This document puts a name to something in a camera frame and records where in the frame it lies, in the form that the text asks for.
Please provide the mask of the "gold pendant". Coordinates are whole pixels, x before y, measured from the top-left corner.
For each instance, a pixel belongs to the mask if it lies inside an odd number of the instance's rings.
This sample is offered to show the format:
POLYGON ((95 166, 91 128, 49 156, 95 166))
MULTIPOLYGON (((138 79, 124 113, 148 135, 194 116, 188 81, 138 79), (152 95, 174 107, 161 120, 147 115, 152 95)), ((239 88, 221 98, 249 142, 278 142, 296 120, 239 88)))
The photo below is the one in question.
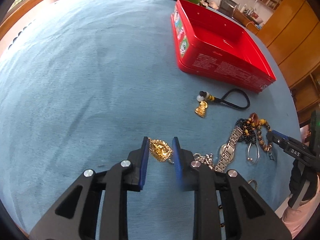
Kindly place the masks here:
POLYGON ((161 163, 167 162, 170 164, 174 164, 174 162, 172 161, 173 150, 169 146, 169 144, 159 139, 148 138, 148 140, 149 152, 157 161, 161 163))

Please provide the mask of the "black cord gold charm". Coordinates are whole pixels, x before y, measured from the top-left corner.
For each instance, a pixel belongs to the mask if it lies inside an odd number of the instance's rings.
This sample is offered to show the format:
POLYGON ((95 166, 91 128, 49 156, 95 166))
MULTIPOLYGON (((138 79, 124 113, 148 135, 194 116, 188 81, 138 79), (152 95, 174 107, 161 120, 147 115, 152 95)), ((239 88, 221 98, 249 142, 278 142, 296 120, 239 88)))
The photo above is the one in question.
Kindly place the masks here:
POLYGON ((212 94, 210 94, 209 92, 205 92, 205 91, 201 90, 199 92, 199 94, 197 95, 196 100, 198 101, 199 105, 195 108, 194 112, 196 115, 198 115, 201 118, 205 117, 209 102, 223 103, 228 107, 238 109, 238 110, 246 110, 251 105, 251 102, 250 102, 248 95, 243 90, 238 89, 238 88, 233 88, 233 89, 229 90, 225 95, 222 96, 222 98, 217 98, 217 97, 213 96, 212 94), (226 98, 232 93, 238 93, 238 94, 242 95, 246 100, 246 105, 239 106, 239 105, 236 105, 234 103, 227 101, 226 98))

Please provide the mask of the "silver metal wristwatch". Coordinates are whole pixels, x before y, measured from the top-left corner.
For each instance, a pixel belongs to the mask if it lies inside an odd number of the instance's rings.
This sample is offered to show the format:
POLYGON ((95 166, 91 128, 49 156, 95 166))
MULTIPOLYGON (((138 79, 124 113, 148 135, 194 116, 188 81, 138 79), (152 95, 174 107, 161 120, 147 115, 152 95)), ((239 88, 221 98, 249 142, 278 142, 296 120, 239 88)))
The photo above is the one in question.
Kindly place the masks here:
POLYGON ((233 161, 237 142, 242 138, 243 132, 239 126, 232 130, 228 142, 220 147, 219 161, 214 167, 215 172, 224 172, 233 161))

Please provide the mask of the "wooden wardrobe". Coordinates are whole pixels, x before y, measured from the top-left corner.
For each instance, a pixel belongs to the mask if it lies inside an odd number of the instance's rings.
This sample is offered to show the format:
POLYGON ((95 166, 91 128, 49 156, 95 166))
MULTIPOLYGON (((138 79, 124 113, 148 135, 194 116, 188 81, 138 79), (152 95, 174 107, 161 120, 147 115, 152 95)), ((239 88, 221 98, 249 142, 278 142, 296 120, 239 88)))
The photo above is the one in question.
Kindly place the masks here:
POLYGON ((282 72, 303 125, 319 109, 319 19, 307 0, 283 0, 257 36, 282 72))

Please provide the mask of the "wooden desk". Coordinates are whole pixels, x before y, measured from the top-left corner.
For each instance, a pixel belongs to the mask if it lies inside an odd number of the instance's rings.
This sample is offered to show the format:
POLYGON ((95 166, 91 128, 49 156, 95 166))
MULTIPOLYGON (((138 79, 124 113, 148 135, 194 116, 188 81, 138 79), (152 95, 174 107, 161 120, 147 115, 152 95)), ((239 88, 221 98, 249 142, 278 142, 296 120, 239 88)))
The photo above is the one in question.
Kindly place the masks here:
POLYGON ((251 21, 245 14, 235 9, 233 12, 233 18, 238 21, 243 27, 252 32, 254 35, 259 33, 259 29, 253 21, 251 21))

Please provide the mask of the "red tin box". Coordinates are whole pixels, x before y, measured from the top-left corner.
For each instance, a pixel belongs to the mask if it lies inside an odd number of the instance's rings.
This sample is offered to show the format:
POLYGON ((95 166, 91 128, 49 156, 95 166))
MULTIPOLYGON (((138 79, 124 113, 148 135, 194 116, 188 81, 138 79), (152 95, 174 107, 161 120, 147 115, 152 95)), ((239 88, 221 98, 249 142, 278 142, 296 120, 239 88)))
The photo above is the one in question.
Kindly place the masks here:
POLYGON ((245 28, 217 12, 177 0, 171 15, 177 65, 185 73, 256 93, 276 81, 245 28))

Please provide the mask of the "blue bed cover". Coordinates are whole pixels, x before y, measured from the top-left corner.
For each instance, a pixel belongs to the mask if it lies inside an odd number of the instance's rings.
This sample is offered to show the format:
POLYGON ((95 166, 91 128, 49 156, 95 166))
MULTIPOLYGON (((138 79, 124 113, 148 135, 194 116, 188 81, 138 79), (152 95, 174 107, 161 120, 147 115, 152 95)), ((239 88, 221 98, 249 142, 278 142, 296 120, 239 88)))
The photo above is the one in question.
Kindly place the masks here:
POLYGON ((262 43, 276 81, 251 106, 212 104, 204 90, 230 85, 182 72, 170 16, 173 0, 59 0, 1 56, 1 201, 29 232, 86 169, 107 170, 143 138, 217 154, 236 121, 257 113, 299 139, 290 90, 262 43))

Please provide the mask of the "black office chair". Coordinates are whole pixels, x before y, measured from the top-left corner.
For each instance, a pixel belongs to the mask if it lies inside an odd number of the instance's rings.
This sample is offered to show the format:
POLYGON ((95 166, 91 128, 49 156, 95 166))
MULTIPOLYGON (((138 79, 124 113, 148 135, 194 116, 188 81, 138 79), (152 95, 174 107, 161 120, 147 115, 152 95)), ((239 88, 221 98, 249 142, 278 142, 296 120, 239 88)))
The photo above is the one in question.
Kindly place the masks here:
POLYGON ((220 0, 218 11, 229 18, 232 18, 238 3, 233 0, 220 0))

